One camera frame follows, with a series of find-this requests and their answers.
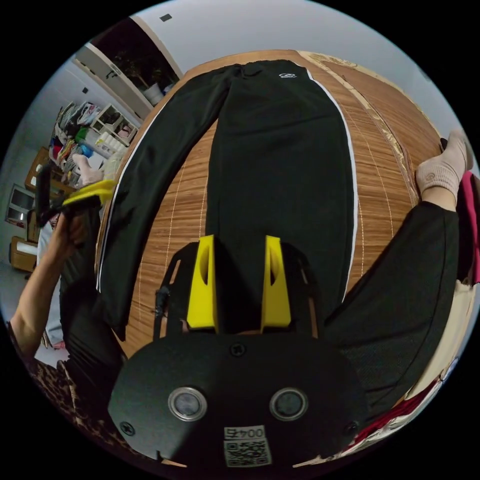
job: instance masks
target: foot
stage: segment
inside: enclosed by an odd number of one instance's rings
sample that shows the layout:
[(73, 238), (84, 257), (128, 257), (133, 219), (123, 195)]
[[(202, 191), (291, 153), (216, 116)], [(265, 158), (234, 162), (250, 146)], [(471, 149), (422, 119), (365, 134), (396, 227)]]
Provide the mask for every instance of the foot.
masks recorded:
[(444, 152), (424, 161), (415, 173), (420, 194), (432, 187), (450, 191), (455, 200), (462, 177), (474, 166), (474, 154), (463, 130), (452, 130)]

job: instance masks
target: wooden table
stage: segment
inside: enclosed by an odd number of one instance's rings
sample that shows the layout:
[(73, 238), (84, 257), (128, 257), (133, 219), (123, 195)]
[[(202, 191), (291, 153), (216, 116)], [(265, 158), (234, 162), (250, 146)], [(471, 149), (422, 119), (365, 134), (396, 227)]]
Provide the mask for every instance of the wooden table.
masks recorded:
[[(123, 158), (117, 178), (157, 112), (189, 79), (226, 65), (276, 59), (306, 67), (340, 105), (350, 131), (358, 186), (358, 230), (350, 290), (418, 202), (413, 176), (416, 166), (440, 153), (435, 127), (398, 87), (374, 72), (326, 55), (295, 50), (241, 53), (199, 65), (187, 72), (146, 118)], [(126, 341), (121, 342), (128, 357), (152, 340), (155, 291), (173, 254), (204, 234), (208, 163), (215, 129), (216, 123), (191, 150), (151, 227), (136, 276)], [(109, 208), (107, 204), (104, 219)], [(105, 227), (103, 222), (99, 239)]]

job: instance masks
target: pink fabric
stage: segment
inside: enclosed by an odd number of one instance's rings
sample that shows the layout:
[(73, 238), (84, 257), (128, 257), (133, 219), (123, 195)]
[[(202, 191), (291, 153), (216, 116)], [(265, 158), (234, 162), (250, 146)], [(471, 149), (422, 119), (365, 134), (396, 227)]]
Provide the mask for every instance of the pink fabric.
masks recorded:
[(473, 173), (468, 171), (461, 179), (461, 188), (465, 195), (466, 209), (470, 219), (471, 231), (473, 233), (473, 266), (472, 266), (472, 283), (480, 282), (480, 242), (478, 231), (478, 216), (480, 212), (475, 210), (475, 195), (478, 195), (477, 189), (473, 185)]

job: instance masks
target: black trousers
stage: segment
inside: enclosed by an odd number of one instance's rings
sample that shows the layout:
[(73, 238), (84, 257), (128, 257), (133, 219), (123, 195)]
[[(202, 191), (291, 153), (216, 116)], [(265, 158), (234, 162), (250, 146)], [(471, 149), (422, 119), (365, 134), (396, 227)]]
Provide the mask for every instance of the black trousers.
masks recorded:
[[(108, 402), (122, 367), (122, 351), (93, 309), (99, 295), (94, 277), (98, 211), (86, 221), (89, 238), (62, 273), (60, 313), (69, 365), (102, 403)], [(394, 406), (434, 354), (450, 314), (458, 253), (457, 213), (422, 202), (326, 320), (325, 336), (358, 372), (372, 418)]]
[(325, 336), (355, 367), (372, 418), (390, 410), (425, 371), (455, 290), (459, 219), (414, 207), (381, 256), (325, 322)]
[(68, 371), (88, 392), (93, 408), (105, 408), (123, 365), (123, 351), (111, 328), (96, 312), (99, 293), (95, 279), (95, 246), (100, 229), (99, 209), (84, 216), (87, 239), (65, 263), (60, 277), (60, 323), (69, 352)]

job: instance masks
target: window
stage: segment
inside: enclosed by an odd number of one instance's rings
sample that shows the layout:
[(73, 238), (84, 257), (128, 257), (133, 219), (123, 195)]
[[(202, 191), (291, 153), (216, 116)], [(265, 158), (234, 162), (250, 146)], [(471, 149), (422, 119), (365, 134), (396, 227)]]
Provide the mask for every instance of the window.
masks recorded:
[(10, 202), (6, 208), (5, 221), (20, 228), (27, 226), (27, 213), (35, 206), (33, 193), (21, 186), (14, 185), (11, 189)]

